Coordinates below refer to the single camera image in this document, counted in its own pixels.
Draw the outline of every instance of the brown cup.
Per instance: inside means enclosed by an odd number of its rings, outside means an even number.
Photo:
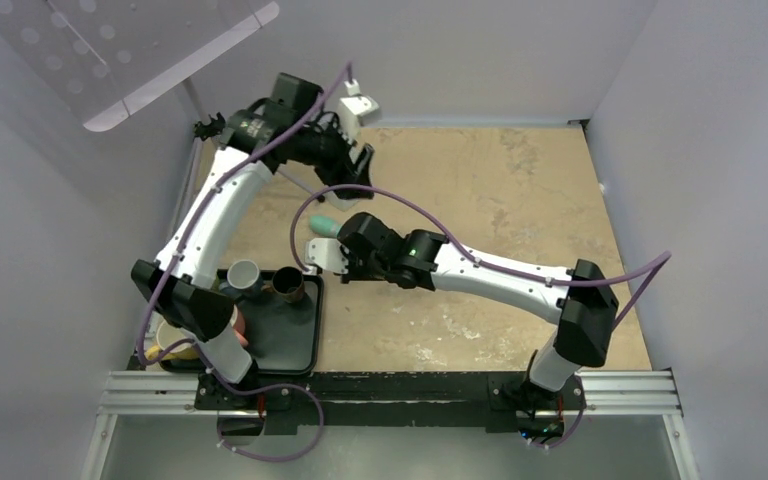
[[[295,267],[283,267],[272,276],[272,290],[287,303],[300,302],[304,297],[304,275]]]

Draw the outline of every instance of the mug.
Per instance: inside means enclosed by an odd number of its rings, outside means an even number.
[[[234,262],[226,274],[228,284],[240,291],[246,298],[256,298],[263,292],[263,277],[260,268],[251,260]]]
[[[287,303],[297,303],[305,298],[304,274],[295,267],[280,268],[272,276],[272,291]]]

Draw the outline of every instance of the black tray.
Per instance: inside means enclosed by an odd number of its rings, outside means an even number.
[[[274,270],[263,270],[267,282]],[[319,329],[322,323],[322,277],[305,275],[307,298],[294,304],[284,302],[273,293],[264,292],[248,300],[226,281],[228,270],[218,270],[219,290],[237,304],[246,319],[246,350],[257,361],[258,373],[263,375],[307,375],[316,365],[319,351]],[[200,372],[200,360],[164,360],[160,366],[169,372]]]

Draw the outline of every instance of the yellow cup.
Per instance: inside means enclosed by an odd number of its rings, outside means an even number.
[[[180,330],[166,323],[166,320],[161,320],[154,337],[155,345],[148,349],[146,358],[154,360],[160,352],[182,338],[187,337]],[[198,358],[198,352],[196,352],[192,345],[179,345],[175,350],[169,352],[164,357],[164,360],[192,360],[194,358]]]

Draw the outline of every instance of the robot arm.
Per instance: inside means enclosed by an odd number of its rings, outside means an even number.
[[[545,267],[473,249],[476,258],[558,280],[597,280],[599,268],[579,260],[575,268]],[[582,366],[605,364],[618,302],[610,287],[560,287],[478,267],[444,235],[414,230],[402,237],[369,213],[358,213],[337,239],[308,242],[305,261],[338,273],[344,283],[383,280],[402,288],[469,293],[521,308],[557,325],[537,352],[523,382],[526,394],[559,391]]]
[[[156,309],[168,323],[192,338],[223,378],[239,383],[252,369],[249,353],[240,345],[229,320],[237,315],[230,298],[212,290],[219,259],[252,200],[273,177],[278,167],[295,160],[314,167],[326,185],[369,185],[373,149],[359,146],[360,126],[373,120],[378,109],[362,96],[356,81],[345,84],[348,97],[339,101],[336,112],[320,112],[298,133],[257,162],[246,165],[222,185],[217,180],[245,161],[309,111],[322,93],[313,83],[280,74],[269,98],[239,110],[227,121],[218,115],[209,125],[196,125],[196,135],[219,135],[219,149],[211,172],[193,207],[173,238],[153,262],[138,260],[131,278],[148,300],[173,256],[178,262],[170,272]],[[323,117],[331,119],[323,123]],[[202,210],[205,197],[212,200]],[[344,200],[371,196],[367,192],[343,191]],[[191,231],[180,249],[179,239]]]

